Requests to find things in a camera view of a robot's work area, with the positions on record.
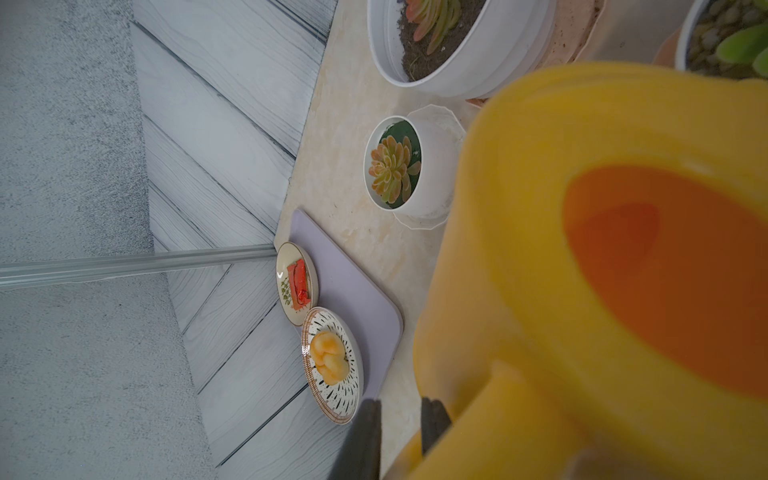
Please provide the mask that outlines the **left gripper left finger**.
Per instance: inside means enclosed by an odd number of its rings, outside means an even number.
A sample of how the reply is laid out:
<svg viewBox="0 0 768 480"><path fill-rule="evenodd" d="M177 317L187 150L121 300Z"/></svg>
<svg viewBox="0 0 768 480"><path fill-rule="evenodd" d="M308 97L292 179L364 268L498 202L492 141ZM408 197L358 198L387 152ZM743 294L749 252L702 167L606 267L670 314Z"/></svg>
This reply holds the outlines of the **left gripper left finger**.
<svg viewBox="0 0 768 480"><path fill-rule="evenodd" d="M378 480L381 441L381 401L365 399L352 421L328 478Z"/></svg>

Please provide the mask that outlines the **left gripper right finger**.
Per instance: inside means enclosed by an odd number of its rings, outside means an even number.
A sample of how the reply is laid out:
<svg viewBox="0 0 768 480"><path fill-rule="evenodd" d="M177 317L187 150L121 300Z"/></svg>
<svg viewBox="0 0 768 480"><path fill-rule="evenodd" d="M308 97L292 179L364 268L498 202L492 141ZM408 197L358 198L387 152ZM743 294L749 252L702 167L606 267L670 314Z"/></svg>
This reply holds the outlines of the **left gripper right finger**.
<svg viewBox="0 0 768 480"><path fill-rule="evenodd" d="M440 400L423 397L421 399L421 450L426 456L442 435L451 427L452 421Z"/></svg>

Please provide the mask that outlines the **yellow watering can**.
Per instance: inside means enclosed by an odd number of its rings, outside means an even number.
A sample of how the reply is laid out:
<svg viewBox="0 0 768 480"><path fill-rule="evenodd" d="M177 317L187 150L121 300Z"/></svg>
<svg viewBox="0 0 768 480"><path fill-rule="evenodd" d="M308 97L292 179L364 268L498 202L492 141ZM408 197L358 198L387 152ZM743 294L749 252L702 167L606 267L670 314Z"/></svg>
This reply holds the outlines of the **yellow watering can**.
<svg viewBox="0 0 768 480"><path fill-rule="evenodd" d="M465 139L413 344L451 426L390 468L767 475L767 85L634 63L539 70Z"/></svg>

